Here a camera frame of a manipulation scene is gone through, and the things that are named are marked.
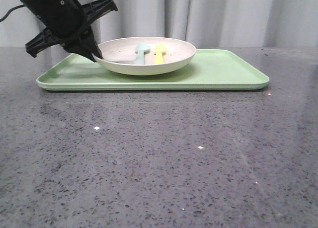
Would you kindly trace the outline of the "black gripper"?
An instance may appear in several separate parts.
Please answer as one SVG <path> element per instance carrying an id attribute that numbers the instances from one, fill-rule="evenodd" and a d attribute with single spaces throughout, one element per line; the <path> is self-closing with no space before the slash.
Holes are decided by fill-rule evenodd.
<path id="1" fill-rule="evenodd" d="M 114 0 L 20 0 L 45 28 L 25 45 L 28 54 L 37 54 L 51 46 L 61 45 L 69 53 L 81 55 L 92 62 L 103 59 L 91 25 L 111 11 L 117 11 Z"/>

